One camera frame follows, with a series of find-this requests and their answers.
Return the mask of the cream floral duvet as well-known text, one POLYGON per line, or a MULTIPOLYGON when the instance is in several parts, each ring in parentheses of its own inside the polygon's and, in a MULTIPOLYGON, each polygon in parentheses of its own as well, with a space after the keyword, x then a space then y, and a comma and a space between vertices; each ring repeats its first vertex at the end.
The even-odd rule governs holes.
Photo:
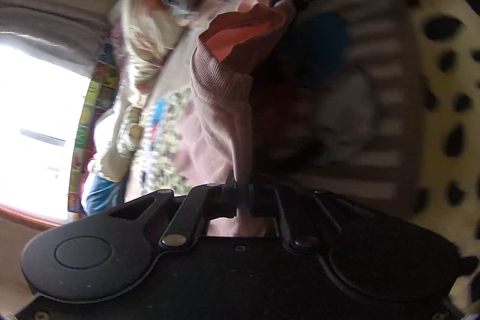
POLYGON ((125 145, 140 141, 133 126, 151 102, 190 82, 190 59, 195 40, 160 5, 159 0, 120 0, 120 37, 124 65, 112 108, 96 121, 96 154, 89 171, 119 182, 131 167, 134 152, 125 145))

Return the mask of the Mickey Mouse bed blanket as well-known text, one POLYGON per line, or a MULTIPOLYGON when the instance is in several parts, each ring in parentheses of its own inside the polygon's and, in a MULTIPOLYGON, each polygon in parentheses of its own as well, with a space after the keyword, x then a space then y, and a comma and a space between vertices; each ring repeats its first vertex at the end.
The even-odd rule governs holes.
POLYGON ((479 254, 479 19, 465 0, 309 12, 251 76, 257 183, 307 196, 315 249, 360 297, 449 280, 479 254))

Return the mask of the grey window curtain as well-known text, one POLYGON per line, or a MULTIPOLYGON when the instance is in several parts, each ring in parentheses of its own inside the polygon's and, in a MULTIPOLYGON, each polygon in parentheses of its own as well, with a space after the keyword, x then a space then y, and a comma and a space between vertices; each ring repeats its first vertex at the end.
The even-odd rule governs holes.
POLYGON ((106 16, 41 0, 1 0, 1 43, 90 77, 110 24, 106 16))

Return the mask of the pink sweatshirt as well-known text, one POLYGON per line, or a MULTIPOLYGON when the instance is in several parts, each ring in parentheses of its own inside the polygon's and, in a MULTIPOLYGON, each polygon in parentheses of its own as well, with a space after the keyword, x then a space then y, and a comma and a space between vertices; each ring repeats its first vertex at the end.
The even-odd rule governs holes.
POLYGON ((217 15, 202 32, 190 61, 191 100, 177 129, 178 172, 192 185, 222 184, 229 174, 246 189, 252 167, 251 73, 292 21, 289 1, 244 0, 217 15))

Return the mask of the colourful alphabet bed bumper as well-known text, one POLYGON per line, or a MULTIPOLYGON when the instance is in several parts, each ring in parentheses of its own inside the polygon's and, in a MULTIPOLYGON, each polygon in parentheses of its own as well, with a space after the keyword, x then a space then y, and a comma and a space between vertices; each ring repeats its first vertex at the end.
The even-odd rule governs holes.
POLYGON ((114 60, 113 48, 109 40, 105 42, 94 63, 72 154, 67 211, 74 214, 83 214, 83 208, 80 205, 81 195, 88 177, 89 162, 96 152, 94 126, 99 117, 112 107, 120 80, 119 68, 114 60))

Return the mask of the blue pillow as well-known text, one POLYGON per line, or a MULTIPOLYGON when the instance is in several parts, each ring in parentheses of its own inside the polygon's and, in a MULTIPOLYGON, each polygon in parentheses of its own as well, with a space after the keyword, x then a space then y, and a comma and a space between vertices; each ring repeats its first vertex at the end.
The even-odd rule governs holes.
POLYGON ((119 182, 113 182, 95 175, 82 196, 82 206, 86 214, 99 214, 124 204, 127 179, 125 176, 119 182))

